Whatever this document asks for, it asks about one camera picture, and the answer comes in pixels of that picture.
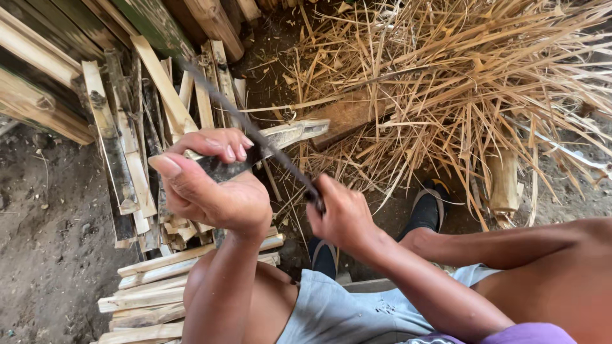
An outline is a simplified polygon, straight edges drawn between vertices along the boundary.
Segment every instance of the soil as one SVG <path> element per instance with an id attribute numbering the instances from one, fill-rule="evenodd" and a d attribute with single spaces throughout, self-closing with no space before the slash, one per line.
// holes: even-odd
<path id="1" fill-rule="evenodd" d="M 319 11 L 329 10 L 326 1 L 318 5 Z M 312 15 L 314 5 L 307 2 L 305 7 Z M 282 51 L 297 42 L 303 23 L 299 9 L 293 14 L 278 11 L 261 18 L 259 26 L 253 30 L 252 46 L 243 60 L 232 66 L 235 77 L 247 76 L 249 108 L 268 107 L 272 102 L 277 105 L 295 102 L 294 94 L 282 78 L 285 68 L 281 62 L 287 63 Z M 245 40 L 249 40 L 250 33 L 243 28 Z M 247 71 L 276 56 L 280 62 Z M 262 119 L 273 118 L 270 113 L 254 115 Z M 596 120 L 603 132 L 612 134 L 612 124 Z M 258 123 L 261 127 L 274 124 Z M 51 140 L 41 150 L 42 154 L 38 154 L 32 138 L 35 133 L 36 130 L 20 125 L 0 137 L 0 342 L 90 343 L 108 330 L 110 320 L 109 314 L 99 313 L 97 300 L 117 290 L 117 268 L 136 263 L 137 252 L 134 247 L 113 247 L 108 191 L 96 147 Z M 562 134 L 566 141 L 584 143 L 582 138 Z M 570 145 L 570 149 L 580 150 L 596 162 L 610 160 L 590 146 L 576 144 Z M 561 203 L 552 202 L 551 192 L 540 180 L 536 225 L 612 216 L 610 181 L 602 181 L 599 189 L 593 189 L 576 174 L 584 193 L 583 200 L 553 159 L 541 156 L 540 167 L 550 176 L 549 181 Z M 269 187 L 263 170 L 255 174 Z M 397 190 L 374 215 L 375 223 L 391 236 L 398 235 L 409 219 L 412 201 L 420 188 L 417 179 L 432 177 L 438 178 L 434 170 L 427 171 L 426 166 L 419 170 L 408 192 Z M 439 178 L 454 190 L 454 203 L 465 202 L 457 176 L 448 176 L 441 170 Z M 523 203 L 514 220 L 518 226 L 523 226 L 531 211 L 530 169 L 525 169 L 520 181 L 525 185 Z M 367 192 L 366 196 L 370 209 L 375 211 L 382 200 L 381 194 Z M 296 214 L 307 241 L 312 232 L 303 207 L 296 208 Z M 280 249 L 282 263 L 279 268 L 299 279 L 300 270 L 310 266 L 300 229 L 294 222 L 279 225 L 279 232 L 287 236 Z M 465 205 L 450 207 L 442 233 L 479 231 L 480 224 Z M 382 277 L 344 253 L 340 256 L 340 272 L 349 272 L 354 282 Z"/>

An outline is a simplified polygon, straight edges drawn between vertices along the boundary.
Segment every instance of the dried grass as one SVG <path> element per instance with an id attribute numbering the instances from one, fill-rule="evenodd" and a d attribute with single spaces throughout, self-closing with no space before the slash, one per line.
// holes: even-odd
<path id="1" fill-rule="evenodd" d="M 612 156 L 603 144 L 612 138 L 578 113 L 589 106 L 604 118 L 612 115 L 612 70 L 586 62 L 594 51 L 612 54 L 611 34 L 584 31 L 607 20 L 611 9 L 606 0 L 580 6 L 415 0 L 366 9 L 356 4 L 336 17 L 318 14 L 319 24 L 293 51 L 297 63 L 289 69 L 300 103 L 367 88 L 373 123 L 322 154 L 300 144 L 296 162 L 353 189 L 379 190 L 380 207 L 395 189 L 408 187 L 416 169 L 431 163 L 439 172 L 458 174 L 482 223 L 470 179 L 490 195 L 484 161 L 500 148 L 516 151 L 521 166 L 534 171 L 534 183 L 539 176 L 553 195 L 537 166 L 538 146 L 552 149 L 578 190 L 572 171 L 596 187 L 611 176 L 611 165 L 564 149 L 558 130 L 575 132 Z M 378 112 L 378 102 L 387 104 L 386 113 Z"/>

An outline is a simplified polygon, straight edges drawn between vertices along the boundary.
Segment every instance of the flip flop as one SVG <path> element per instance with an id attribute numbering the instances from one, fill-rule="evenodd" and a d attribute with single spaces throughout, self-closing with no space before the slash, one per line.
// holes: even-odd
<path id="1" fill-rule="evenodd" d="M 448 213 L 449 188 L 439 179 L 428 179 L 412 205 L 412 214 L 404 230 L 396 238 L 399 242 L 408 232 L 418 227 L 427 227 L 440 232 L 442 223 Z"/>
<path id="2" fill-rule="evenodd" d="M 321 272 L 332 280 L 336 279 L 336 248 L 330 242 L 313 237 L 308 242 L 308 255 L 313 271 Z"/>

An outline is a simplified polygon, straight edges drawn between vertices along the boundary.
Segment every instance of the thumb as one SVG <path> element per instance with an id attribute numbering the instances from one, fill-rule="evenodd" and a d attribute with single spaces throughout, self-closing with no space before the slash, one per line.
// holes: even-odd
<path id="1" fill-rule="evenodd" d="M 321 237 L 320 235 L 323 232 L 323 218 L 321 217 L 321 213 L 316 210 L 314 204 L 306 204 L 306 216 L 312 227 L 312 233 L 317 237 Z"/>
<path id="2" fill-rule="evenodd" d="M 175 153 L 163 153 L 149 158 L 149 164 L 166 179 L 172 189 L 184 199 L 205 206 L 220 201 L 221 187 L 200 165 Z"/>

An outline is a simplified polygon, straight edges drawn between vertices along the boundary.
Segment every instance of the green painted wood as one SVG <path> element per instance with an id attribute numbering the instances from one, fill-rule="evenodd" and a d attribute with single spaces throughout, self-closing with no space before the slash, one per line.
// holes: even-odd
<path id="1" fill-rule="evenodd" d="M 95 59 L 102 60 L 102 50 L 89 39 L 62 11 L 50 0 L 27 0 L 33 8 L 37 9 L 51 24 L 63 31 L 74 45 L 81 45 Z"/>
<path id="2" fill-rule="evenodd" d="M 36 33 L 47 39 L 76 61 L 95 59 L 81 45 L 75 44 L 64 32 L 45 18 L 25 0 L 0 0 L 0 7 L 29 26 Z"/>
<path id="3" fill-rule="evenodd" d="M 122 48 L 123 44 L 81 1 L 52 0 L 92 41 L 102 49 Z"/>
<path id="4" fill-rule="evenodd" d="M 113 0 L 113 2 L 164 58 L 184 56 L 188 60 L 195 59 L 193 46 L 161 0 Z"/>

